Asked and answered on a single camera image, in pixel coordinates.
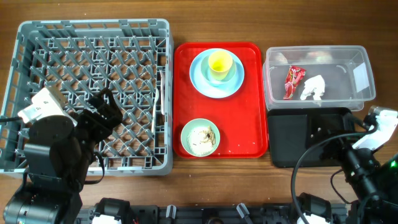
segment red food item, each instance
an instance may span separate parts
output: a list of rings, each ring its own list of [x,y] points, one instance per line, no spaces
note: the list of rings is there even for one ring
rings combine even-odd
[[[285,80],[285,89],[286,94],[284,96],[284,100],[291,100],[293,98],[293,94],[296,91],[296,87],[299,85],[300,81],[304,78],[306,69],[290,66],[289,72],[287,74]]]

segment white label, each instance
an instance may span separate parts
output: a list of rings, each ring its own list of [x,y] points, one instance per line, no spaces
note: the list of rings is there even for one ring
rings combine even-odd
[[[93,224],[122,224],[122,221],[117,221],[109,215],[100,215],[99,217],[94,217]]]
[[[22,118],[24,123],[28,123],[29,121],[36,119],[42,114],[42,107],[37,105],[30,105],[27,108],[20,110],[18,112],[18,116]]]
[[[365,63],[362,63],[354,69],[354,78],[357,93],[369,87],[369,79]]]

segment yellow cup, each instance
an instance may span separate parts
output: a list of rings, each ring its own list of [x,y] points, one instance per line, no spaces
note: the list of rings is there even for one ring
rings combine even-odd
[[[225,50],[217,50],[209,56],[210,73],[215,80],[223,80],[232,64],[232,56]]]

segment dish rack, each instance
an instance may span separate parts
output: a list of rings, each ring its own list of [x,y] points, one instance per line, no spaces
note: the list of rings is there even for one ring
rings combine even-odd
[[[65,111],[94,111],[86,101],[109,88],[123,123],[96,149],[105,174],[166,175],[172,169],[172,62],[174,43],[164,19],[28,21],[18,29],[1,117],[15,117],[43,87],[67,98]],[[165,115],[160,99],[165,74]],[[155,132],[150,131],[155,107]],[[0,126],[0,173],[22,177],[29,124]],[[88,175],[102,175],[99,162]]]

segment wooden table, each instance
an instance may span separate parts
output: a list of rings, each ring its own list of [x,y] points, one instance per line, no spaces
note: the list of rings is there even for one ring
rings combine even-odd
[[[165,18],[175,47],[184,42],[251,41],[262,50],[295,45],[362,45],[368,51],[377,95],[371,105],[398,110],[397,1],[155,1],[107,2],[77,0],[41,3],[39,0],[0,4],[0,98],[8,78],[19,24],[26,20]],[[398,149],[395,135],[376,154],[387,161]],[[330,187],[337,167],[301,169],[297,193],[303,191],[341,202]],[[129,200],[133,205],[232,205],[239,202],[290,202],[292,169],[277,169],[267,152],[258,159],[186,160],[174,156],[174,168],[164,177],[106,177],[85,186],[85,206],[103,197]],[[348,200],[355,194],[342,174],[336,187]],[[0,176],[0,211],[21,184]]]

